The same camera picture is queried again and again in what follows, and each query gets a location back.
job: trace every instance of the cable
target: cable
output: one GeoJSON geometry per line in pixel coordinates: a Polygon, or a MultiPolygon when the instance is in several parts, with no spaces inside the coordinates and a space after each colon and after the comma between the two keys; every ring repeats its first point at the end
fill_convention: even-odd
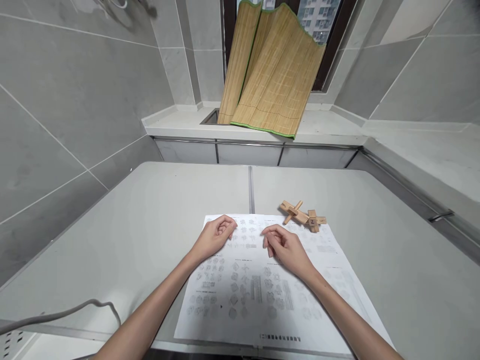
{"type": "Polygon", "coordinates": [[[75,307],[71,308],[70,310],[56,312],[56,313],[48,314],[48,315],[40,315],[40,316],[29,317],[29,318],[26,318],[26,319],[23,319],[23,320],[20,320],[20,321],[15,321],[15,322],[12,322],[8,325],[2,326],[2,327],[0,327],[0,336],[2,336],[3,334],[9,333],[13,330],[23,328],[23,327],[28,326],[28,325],[49,323],[51,321],[64,318],[68,315],[72,315],[73,313],[76,313],[77,311],[83,309],[84,307],[86,307],[89,304],[95,305],[97,308],[103,308],[103,307],[106,307],[106,306],[110,307],[111,312],[115,316],[116,321],[118,322],[118,326],[120,327],[122,322],[120,320],[119,313],[115,309],[115,306],[114,306],[113,303],[111,303],[110,301],[100,302],[97,299],[90,299],[90,300],[85,301],[84,303],[81,303],[78,306],[75,306],[75,307]]]}
{"type": "Polygon", "coordinates": [[[117,4],[114,0],[108,0],[108,1],[110,1],[113,5],[115,5],[119,9],[125,9],[128,4],[128,0],[125,0],[125,3],[123,5],[117,4]]]}

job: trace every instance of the paper sheet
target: paper sheet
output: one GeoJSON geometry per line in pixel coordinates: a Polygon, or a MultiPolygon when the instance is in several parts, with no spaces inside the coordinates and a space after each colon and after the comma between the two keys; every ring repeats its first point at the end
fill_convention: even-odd
{"type": "MultiPolygon", "coordinates": [[[[207,221],[219,215],[208,215],[207,221]]],[[[229,215],[232,240],[190,276],[174,337],[254,347],[351,354],[317,298],[263,248],[262,230],[285,217],[229,215]]],[[[313,233],[290,221],[315,268],[389,344],[385,327],[328,226],[313,233]]]]}

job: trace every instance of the white table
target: white table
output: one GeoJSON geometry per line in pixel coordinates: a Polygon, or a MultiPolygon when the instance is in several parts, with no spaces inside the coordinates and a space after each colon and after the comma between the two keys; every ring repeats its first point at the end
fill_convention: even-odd
{"type": "MultiPolygon", "coordinates": [[[[479,353],[480,268],[369,174],[356,170],[145,163],[101,199],[0,291],[0,319],[112,301],[124,321],[175,267],[207,214],[279,214],[282,200],[326,216],[390,337],[407,359],[479,353]]],[[[185,289],[168,312],[158,349],[308,359],[279,349],[174,339],[185,289]]],[[[88,306],[31,326],[106,340],[116,321],[88,306]]]]}
{"type": "Polygon", "coordinates": [[[370,174],[254,167],[253,184],[257,214],[303,200],[327,218],[406,359],[479,358],[480,267],[370,174]]]}

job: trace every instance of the cabinet door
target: cabinet door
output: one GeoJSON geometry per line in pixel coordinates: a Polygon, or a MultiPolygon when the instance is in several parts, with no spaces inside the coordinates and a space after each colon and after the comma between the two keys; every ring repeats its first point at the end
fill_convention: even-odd
{"type": "Polygon", "coordinates": [[[282,144],[233,144],[221,143],[218,146],[218,163],[228,165],[277,166],[282,144]]]}
{"type": "Polygon", "coordinates": [[[287,168],[343,169],[354,150],[330,150],[308,147],[285,147],[280,166],[287,168]]]}
{"type": "Polygon", "coordinates": [[[155,140],[167,163],[216,164],[215,142],[155,140]]]}

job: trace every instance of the window frame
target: window frame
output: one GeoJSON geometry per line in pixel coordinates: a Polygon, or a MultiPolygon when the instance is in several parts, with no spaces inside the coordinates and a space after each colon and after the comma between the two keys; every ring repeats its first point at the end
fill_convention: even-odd
{"type": "MultiPolygon", "coordinates": [[[[223,3],[223,36],[225,65],[228,67],[230,52],[232,50],[232,42],[234,39],[235,22],[237,20],[237,2],[232,0],[221,0],[223,3]]],[[[275,0],[275,8],[280,4],[287,4],[290,9],[298,15],[301,0],[275,0]]],[[[324,89],[325,81],[334,63],[335,55],[340,47],[340,42],[347,30],[350,17],[355,8],[357,0],[342,0],[337,10],[337,15],[333,20],[331,31],[327,39],[325,52],[318,69],[318,74],[311,88],[312,92],[326,92],[324,89]]]]}

